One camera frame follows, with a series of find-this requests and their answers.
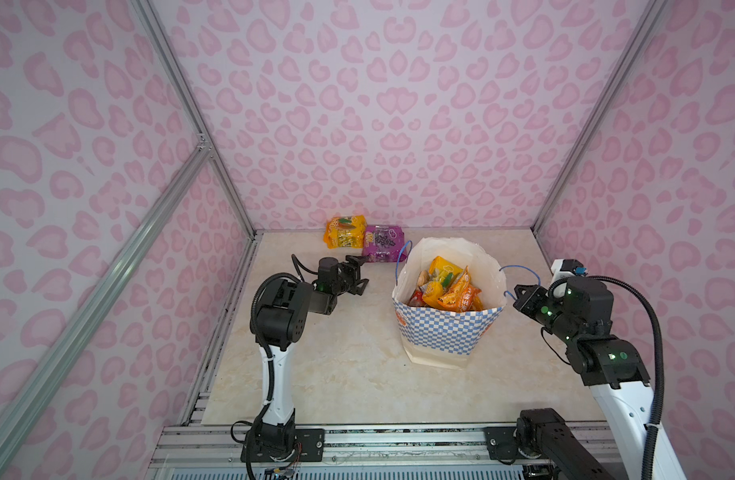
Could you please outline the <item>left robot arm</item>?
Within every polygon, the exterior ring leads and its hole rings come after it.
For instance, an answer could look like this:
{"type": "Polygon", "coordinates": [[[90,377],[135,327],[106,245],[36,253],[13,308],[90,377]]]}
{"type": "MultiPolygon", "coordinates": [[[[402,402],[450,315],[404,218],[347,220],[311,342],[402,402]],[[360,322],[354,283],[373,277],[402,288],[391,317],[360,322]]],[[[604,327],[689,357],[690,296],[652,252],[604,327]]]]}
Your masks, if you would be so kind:
{"type": "Polygon", "coordinates": [[[242,460],[291,463],[302,461],[317,434],[296,425],[293,400],[295,348],[301,340],[308,316],[330,315],[344,294],[361,296],[369,285],[362,275],[366,256],[348,255],[343,261],[324,257],[311,270],[292,257],[295,273],[275,273],[254,294],[249,326],[262,356],[263,400],[244,439],[242,460]]]}

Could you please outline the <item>red fruit candy bag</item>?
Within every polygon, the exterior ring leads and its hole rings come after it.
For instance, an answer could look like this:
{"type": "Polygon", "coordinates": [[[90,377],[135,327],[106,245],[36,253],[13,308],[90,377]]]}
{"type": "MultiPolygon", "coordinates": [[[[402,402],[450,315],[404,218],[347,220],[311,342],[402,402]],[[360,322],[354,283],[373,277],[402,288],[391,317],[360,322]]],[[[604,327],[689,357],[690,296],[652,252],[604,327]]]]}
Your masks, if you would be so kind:
{"type": "Polygon", "coordinates": [[[415,292],[413,292],[413,295],[411,296],[411,298],[409,298],[409,301],[407,302],[407,306],[413,308],[427,307],[427,303],[425,303],[425,300],[423,300],[423,291],[421,291],[421,289],[416,289],[415,292]]]}

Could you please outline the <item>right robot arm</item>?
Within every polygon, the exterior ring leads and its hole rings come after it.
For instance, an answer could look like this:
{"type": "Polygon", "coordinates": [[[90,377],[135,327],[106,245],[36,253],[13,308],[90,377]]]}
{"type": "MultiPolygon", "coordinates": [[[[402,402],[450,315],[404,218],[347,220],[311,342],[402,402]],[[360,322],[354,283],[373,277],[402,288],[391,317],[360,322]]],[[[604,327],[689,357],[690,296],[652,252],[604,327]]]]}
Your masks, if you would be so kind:
{"type": "Polygon", "coordinates": [[[565,362],[579,374],[603,411],[629,478],[685,478],[661,425],[665,404],[663,332],[655,308],[639,290],[607,276],[569,276],[549,287],[515,286],[513,307],[539,323],[543,333],[563,341],[565,362]],[[611,286],[633,295],[651,322],[653,372],[647,370],[631,342],[611,332],[615,302],[611,286]]]}

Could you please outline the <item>yellow orange candy bag back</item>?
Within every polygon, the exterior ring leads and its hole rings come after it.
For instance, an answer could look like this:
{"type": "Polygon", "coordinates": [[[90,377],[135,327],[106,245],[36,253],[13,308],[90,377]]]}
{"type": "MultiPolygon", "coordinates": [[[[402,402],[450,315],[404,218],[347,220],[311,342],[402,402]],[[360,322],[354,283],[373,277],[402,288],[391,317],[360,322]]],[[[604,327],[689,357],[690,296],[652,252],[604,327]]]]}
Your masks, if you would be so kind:
{"type": "Polygon", "coordinates": [[[334,217],[326,225],[325,244],[330,249],[364,247],[367,220],[363,215],[334,217]]]}

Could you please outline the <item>yellow mango candy bag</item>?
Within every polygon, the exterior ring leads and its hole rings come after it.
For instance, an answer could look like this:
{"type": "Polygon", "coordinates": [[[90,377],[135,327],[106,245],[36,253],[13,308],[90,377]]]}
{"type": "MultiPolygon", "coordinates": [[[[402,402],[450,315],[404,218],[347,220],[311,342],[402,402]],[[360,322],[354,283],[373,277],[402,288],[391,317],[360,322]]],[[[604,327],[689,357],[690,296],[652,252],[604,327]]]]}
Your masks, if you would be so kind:
{"type": "Polygon", "coordinates": [[[427,306],[439,308],[437,307],[437,300],[447,292],[449,286],[463,272],[463,268],[441,256],[437,256],[429,264],[427,272],[429,272],[429,282],[419,289],[423,291],[423,300],[425,300],[427,306]]]}

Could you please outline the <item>magenta grape candy bag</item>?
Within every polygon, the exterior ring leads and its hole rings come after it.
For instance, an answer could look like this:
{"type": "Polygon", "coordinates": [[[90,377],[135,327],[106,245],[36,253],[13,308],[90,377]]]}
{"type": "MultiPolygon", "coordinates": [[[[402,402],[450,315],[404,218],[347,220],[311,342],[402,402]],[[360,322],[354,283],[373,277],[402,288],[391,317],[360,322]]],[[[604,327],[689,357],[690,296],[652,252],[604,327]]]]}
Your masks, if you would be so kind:
{"type": "Polygon", "coordinates": [[[367,226],[362,255],[367,258],[367,263],[405,261],[407,258],[405,232],[395,225],[367,226]]]}

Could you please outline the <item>peach paper snack pouch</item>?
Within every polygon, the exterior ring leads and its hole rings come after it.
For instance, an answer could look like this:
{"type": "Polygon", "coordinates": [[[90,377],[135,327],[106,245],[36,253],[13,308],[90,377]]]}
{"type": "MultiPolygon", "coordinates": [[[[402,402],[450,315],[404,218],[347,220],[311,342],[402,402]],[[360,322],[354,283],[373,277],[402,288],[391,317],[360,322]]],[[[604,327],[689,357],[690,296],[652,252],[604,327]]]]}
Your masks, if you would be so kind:
{"type": "Polygon", "coordinates": [[[427,282],[429,282],[429,272],[423,270],[417,278],[417,287],[423,287],[427,282]]]}

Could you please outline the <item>white blue checkered paper bag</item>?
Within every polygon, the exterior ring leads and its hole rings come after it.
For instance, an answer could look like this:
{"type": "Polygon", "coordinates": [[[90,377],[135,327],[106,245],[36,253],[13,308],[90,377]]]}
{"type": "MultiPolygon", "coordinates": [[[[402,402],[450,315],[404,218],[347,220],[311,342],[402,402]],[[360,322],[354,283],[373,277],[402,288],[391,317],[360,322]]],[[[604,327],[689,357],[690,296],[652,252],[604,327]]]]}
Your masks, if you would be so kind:
{"type": "Polygon", "coordinates": [[[407,357],[413,363],[439,368],[463,369],[473,350],[515,293],[507,287],[507,272],[529,272],[541,281],[539,272],[523,264],[503,265],[475,242],[457,237],[426,237],[413,246],[405,261],[395,268],[391,292],[399,334],[407,357]],[[439,308],[407,306],[417,287],[417,278],[441,256],[469,268],[473,285],[481,289],[473,307],[457,313],[439,308]]]}

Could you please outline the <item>orange snack packet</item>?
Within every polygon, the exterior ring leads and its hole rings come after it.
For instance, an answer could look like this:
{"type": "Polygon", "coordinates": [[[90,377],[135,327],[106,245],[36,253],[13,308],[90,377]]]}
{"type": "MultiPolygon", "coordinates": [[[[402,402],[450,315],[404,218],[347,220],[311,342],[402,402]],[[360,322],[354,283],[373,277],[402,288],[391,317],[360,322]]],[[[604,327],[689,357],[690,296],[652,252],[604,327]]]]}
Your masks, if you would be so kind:
{"type": "Polygon", "coordinates": [[[475,298],[481,293],[481,289],[473,285],[469,268],[465,268],[457,279],[449,286],[438,300],[437,307],[441,310],[463,313],[469,311],[475,303],[475,298]]]}

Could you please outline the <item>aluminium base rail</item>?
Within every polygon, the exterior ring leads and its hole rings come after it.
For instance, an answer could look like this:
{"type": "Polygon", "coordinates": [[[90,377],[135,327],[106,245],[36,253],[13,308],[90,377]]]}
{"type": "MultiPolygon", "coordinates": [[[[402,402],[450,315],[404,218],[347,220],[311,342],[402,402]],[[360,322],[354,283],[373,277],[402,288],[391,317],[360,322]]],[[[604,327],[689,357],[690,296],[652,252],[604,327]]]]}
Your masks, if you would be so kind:
{"type": "MultiPolygon", "coordinates": [[[[545,458],[511,446],[511,423],[332,424],[317,457],[293,466],[293,479],[561,479],[545,458]]],[[[272,464],[247,468],[237,443],[245,426],[169,427],[148,479],[261,479],[272,464]]]]}

